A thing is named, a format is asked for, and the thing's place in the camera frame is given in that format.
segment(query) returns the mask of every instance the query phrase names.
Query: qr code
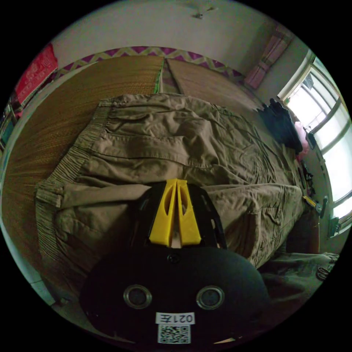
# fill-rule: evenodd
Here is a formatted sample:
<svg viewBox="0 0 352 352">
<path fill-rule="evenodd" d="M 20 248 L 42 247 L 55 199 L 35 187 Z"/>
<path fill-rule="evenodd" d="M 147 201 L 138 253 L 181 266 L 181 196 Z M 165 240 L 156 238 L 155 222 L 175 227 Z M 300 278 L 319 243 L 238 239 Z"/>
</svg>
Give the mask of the qr code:
<svg viewBox="0 0 352 352">
<path fill-rule="evenodd" d="M 159 324 L 158 343 L 160 344 L 190 344 L 190 325 Z"/>
</svg>

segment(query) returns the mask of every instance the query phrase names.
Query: zigzag border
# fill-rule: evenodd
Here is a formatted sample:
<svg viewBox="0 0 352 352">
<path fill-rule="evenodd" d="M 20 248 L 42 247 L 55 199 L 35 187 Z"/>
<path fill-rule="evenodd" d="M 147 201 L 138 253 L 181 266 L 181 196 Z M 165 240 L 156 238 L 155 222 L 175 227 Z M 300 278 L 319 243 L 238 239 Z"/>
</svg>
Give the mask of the zigzag border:
<svg viewBox="0 0 352 352">
<path fill-rule="evenodd" d="M 103 52 L 86 56 L 82 59 L 72 62 L 69 65 L 55 72 L 52 75 L 51 80 L 55 81 L 58 78 L 66 75 L 66 73 L 72 72 L 80 67 L 86 66 L 88 64 L 91 64 L 97 61 L 117 58 L 121 56 L 144 56 L 144 55 L 162 56 L 167 59 L 176 59 L 176 60 L 191 62 L 196 65 L 200 65 L 208 69 L 220 72 L 227 78 L 238 83 L 242 82 L 244 79 L 244 76 L 241 73 L 239 73 L 236 70 L 233 70 L 232 68 L 224 65 L 223 63 L 217 60 L 207 58 L 206 56 L 196 54 L 191 51 L 185 51 L 185 50 L 174 49 L 174 48 L 165 48 L 165 47 L 125 47 L 125 48 L 106 50 Z"/>
</svg>

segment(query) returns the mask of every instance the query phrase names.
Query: yellow plastic part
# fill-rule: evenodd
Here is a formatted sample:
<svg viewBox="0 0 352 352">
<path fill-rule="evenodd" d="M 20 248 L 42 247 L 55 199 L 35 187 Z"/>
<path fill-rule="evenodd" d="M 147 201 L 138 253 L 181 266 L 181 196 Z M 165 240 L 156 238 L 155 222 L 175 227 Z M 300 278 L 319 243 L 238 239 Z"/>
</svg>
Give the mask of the yellow plastic part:
<svg viewBox="0 0 352 352">
<path fill-rule="evenodd" d="M 193 212 L 187 181 L 185 180 L 177 180 L 177 202 L 181 245 L 190 246 L 200 244 L 202 238 Z"/>
<path fill-rule="evenodd" d="M 167 180 L 149 240 L 151 243 L 171 247 L 176 210 L 177 179 Z"/>
<path fill-rule="evenodd" d="M 305 201 L 311 205 L 312 207 L 316 207 L 316 202 L 314 202 L 312 199 L 310 199 L 309 197 L 307 197 L 306 195 L 303 196 L 303 199 L 305 199 Z"/>
</svg>

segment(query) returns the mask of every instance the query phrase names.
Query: curtain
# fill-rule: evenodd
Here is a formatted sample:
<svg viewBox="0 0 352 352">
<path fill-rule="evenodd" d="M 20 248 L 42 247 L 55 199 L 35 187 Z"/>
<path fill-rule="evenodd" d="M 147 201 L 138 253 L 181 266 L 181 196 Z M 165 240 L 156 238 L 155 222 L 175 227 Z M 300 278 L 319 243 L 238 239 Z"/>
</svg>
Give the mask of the curtain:
<svg viewBox="0 0 352 352">
<path fill-rule="evenodd" d="M 278 25 L 263 53 L 262 58 L 260 59 L 260 62 L 245 78 L 245 83 L 254 89 L 258 88 L 269 68 L 289 46 L 293 37 L 294 35 L 292 32 L 284 26 Z"/>
</svg>

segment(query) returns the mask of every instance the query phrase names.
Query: sticker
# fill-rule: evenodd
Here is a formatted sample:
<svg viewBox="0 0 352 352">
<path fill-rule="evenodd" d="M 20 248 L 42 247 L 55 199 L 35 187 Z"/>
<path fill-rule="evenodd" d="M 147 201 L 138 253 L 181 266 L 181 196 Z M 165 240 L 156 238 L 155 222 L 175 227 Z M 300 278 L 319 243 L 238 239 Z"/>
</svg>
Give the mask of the sticker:
<svg viewBox="0 0 352 352">
<path fill-rule="evenodd" d="M 172 325 L 159 324 L 158 326 L 158 343 L 159 344 L 190 344 L 191 343 L 191 326 L 190 325 Z"/>
<path fill-rule="evenodd" d="M 194 313 L 158 313 L 155 324 L 164 325 L 193 325 L 195 324 Z"/>
</svg>

